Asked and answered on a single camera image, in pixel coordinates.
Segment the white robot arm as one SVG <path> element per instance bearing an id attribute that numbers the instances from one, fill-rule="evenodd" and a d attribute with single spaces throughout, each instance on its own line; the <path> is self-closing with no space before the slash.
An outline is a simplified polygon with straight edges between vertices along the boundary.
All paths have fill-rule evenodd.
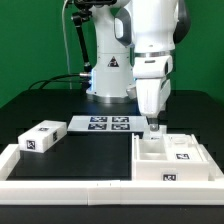
<path id="1" fill-rule="evenodd" d="M 97 63 L 87 96 L 104 103 L 135 98 L 151 130 L 171 92 L 175 45 L 190 29 L 185 0 L 95 3 Z"/>

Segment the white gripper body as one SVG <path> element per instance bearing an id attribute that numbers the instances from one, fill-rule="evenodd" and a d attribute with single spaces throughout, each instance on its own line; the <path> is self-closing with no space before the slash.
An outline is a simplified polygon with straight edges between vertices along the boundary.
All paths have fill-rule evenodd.
<path id="1" fill-rule="evenodd" d="M 133 76 L 136 79 L 137 100 L 140 114 L 157 118 L 171 92 L 167 75 L 173 69 L 170 55 L 136 57 Z"/>

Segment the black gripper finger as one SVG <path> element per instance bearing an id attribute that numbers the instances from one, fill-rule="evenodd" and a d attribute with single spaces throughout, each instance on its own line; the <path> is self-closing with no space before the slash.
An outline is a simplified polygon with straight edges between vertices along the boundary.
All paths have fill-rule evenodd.
<path id="1" fill-rule="evenodd" d="M 151 131 L 157 131 L 159 129 L 158 119 L 157 118 L 149 118 L 148 124 Z"/>

